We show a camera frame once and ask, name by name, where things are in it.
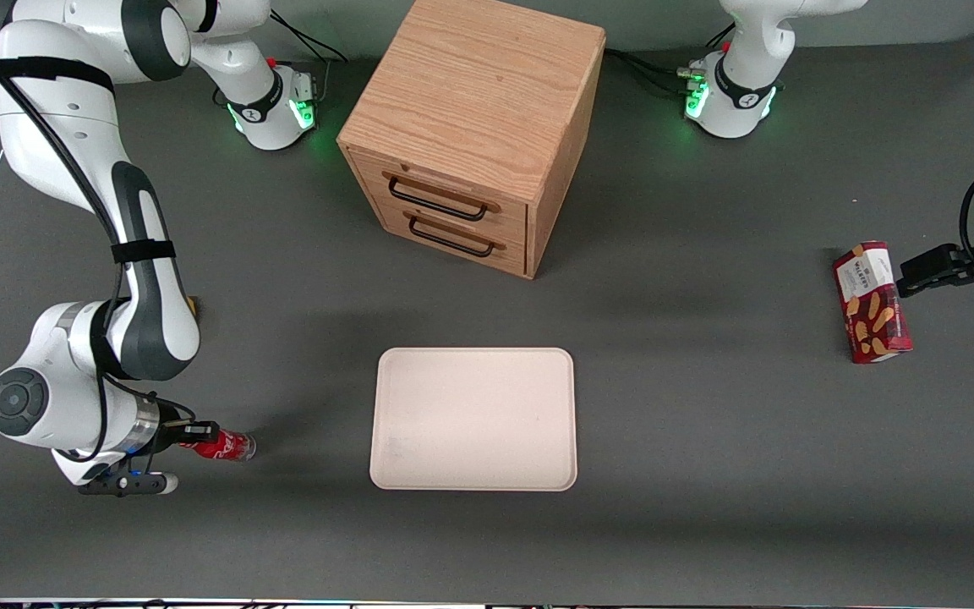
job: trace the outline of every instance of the wooden cabinet top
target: wooden cabinet top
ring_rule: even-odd
[[[534,204],[605,40],[496,0],[417,0],[337,139]]]

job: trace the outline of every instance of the green led light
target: green led light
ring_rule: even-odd
[[[235,115],[235,111],[233,111],[233,109],[232,109],[232,104],[227,104],[227,111],[228,111],[228,114],[231,114],[232,115],[232,120],[235,121],[235,130],[238,131],[238,132],[240,132],[240,134],[242,134],[243,133],[243,125],[242,124],[239,124],[239,116],[236,116]]]
[[[704,102],[709,99],[709,86],[701,85],[701,88],[693,93],[697,93],[696,99],[691,99],[687,103],[687,115],[691,118],[698,118],[701,116],[701,111],[704,110]]]
[[[765,118],[769,115],[769,109],[773,108],[773,97],[776,96],[776,86],[773,86],[773,90],[769,92],[769,100],[765,102],[765,109],[761,112],[761,117]]]
[[[314,127],[314,104],[310,101],[287,100],[287,107],[291,108],[301,129],[305,131]]]

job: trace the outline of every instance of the velcro strap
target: velcro strap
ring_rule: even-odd
[[[216,23],[216,0],[205,0],[205,16],[201,19],[198,31],[205,34],[206,31],[212,30],[213,23]]]
[[[115,94],[115,85],[108,73],[94,65],[64,58],[16,58],[0,59],[0,80],[4,78],[41,78],[56,80],[58,77],[76,78],[103,86]]]
[[[140,239],[112,246],[112,257],[119,265],[157,258],[174,258],[175,246],[170,240]]]

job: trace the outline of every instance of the red cookie box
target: red cookie box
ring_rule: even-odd
[[[836,260],[832,272],[851,361],[873,364],[912,350],[885,242],[868,240],[855,246]]]

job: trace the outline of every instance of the drawer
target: drawer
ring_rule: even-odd
[[[428,217],[409,206],[378,205],[378,212],[386,231],[395,235],[506,273],[525,274],[522,245],[474,234],[463,225]]]
[[[352,153],[360,180],[378,207],[389,205],[414,211],[421,218],[455,225],[465,233],[504,239],[524,248],[525,205],[510,201],[477,200],[426,178],[410,176],[401,163],[382,161],[359,151]]]

